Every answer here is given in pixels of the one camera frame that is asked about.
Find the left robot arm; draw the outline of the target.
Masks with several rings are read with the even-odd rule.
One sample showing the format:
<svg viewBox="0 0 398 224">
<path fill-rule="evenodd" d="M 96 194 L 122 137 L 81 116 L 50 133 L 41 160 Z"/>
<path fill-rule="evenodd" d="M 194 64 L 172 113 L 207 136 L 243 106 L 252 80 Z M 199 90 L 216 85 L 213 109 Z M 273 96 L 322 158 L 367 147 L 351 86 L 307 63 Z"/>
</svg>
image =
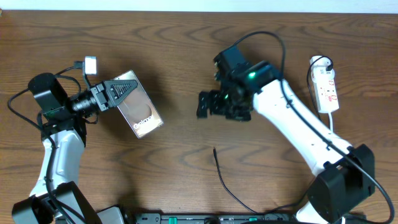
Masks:
<svg viewBox="0 0 398 224">
<path fill-rule="evenodd" d="M 96 212 L 78 188 L 87 117 L 118 106 L 139 83 L 106 80 L 68 96 L 60 74 L 42 73 L 28 84 L 41 110 L 33 125 L 45 148 L 39 179 L 30 196 L 14 204 L 15 223 L 132 223 L 120 206 Z"/>
</svg>

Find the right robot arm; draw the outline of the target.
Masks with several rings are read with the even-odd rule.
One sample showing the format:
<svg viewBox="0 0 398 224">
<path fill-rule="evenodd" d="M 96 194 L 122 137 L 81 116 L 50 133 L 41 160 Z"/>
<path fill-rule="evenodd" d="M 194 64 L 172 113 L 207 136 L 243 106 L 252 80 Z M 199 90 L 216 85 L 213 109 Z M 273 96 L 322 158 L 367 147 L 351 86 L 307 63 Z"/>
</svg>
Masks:
<svg viewBox="0 0 398 224">
<path fill-rule="evenodd" d="M 370 148 L 364 144 L 353 147 L 328 129 L 271 64 L 261 61 L 253 65 L 236 46 L 220 52 L 214 63 L 220 89 L 199 94 L 197 117 L 217 114 L 250 121 L 251 111 L 256 111 L 298 150 L 315 176 L 307 191 L 308 202 L 296 219 L 305 223 L 362 222 L 363 218 L 349 213 L 375 191 Z"/>
</svg>

